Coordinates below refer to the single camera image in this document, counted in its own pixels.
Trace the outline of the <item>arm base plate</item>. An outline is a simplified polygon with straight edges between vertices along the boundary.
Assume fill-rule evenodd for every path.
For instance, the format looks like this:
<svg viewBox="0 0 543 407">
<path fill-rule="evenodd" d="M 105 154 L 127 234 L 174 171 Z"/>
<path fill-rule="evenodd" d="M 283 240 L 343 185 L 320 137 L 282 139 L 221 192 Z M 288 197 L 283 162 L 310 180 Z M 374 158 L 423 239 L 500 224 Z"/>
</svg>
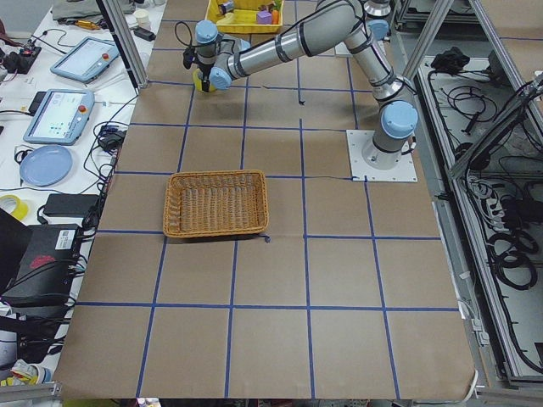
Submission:
<svg viewBox="0 0 543 407">
<path fill-rule="evenodd" d="M 384 153 L 373 144 L 374 131 L 347 130 L 346 140 L 353 181 L 417 182 L 410 145 L 404 142 L 395 153 Z"/>
</svg>

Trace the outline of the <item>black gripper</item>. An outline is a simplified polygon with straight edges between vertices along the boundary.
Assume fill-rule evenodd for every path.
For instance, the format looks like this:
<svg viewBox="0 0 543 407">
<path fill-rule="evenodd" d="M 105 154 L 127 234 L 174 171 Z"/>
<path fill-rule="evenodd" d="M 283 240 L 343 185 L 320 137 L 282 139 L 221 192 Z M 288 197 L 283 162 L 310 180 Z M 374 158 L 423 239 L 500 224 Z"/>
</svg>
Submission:
<svg viewBox="0 0 543 407">
<path fill-rule="evenodd" d="M 210 72 L 212 69 L 211 64 L 201 64 L 199 66 L 200 71 L 200 82 L 203 92 L 210 91 Z"/>
</svg>

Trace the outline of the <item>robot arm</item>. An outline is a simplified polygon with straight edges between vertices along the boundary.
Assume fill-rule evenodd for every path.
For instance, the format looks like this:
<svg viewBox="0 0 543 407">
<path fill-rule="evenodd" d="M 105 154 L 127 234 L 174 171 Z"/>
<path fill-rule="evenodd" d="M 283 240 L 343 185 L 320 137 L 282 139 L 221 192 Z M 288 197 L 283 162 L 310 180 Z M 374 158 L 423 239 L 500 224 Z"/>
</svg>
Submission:
<svg viewBox="0 0 543 407">
<path fill-rule="evenodd" d="M 391 13 L 390 0 L 366 0 L 364 9 L 372 19 L 386 19 Z"/>
<path fill-rule="evenodd" d="M 286 64 L 300 57 L 314 57 L 343 43 L 358 63 L 379 107 L 378 128 L 361 150 L 371 167 L 391 170 L 402 148 L 416 130 L 419 119 L 413 106 L 415 89 L 395 73 L 368 24 L 369 4 L 363 1 L 320 1 L 312 14 L 261 44 L 218 31 L 216 23 L 201 20 L 196 42 L 183 54 L 186 68 L 195 64 L 203 91 L 226 90 L 233 81 Z"/>
</svg>

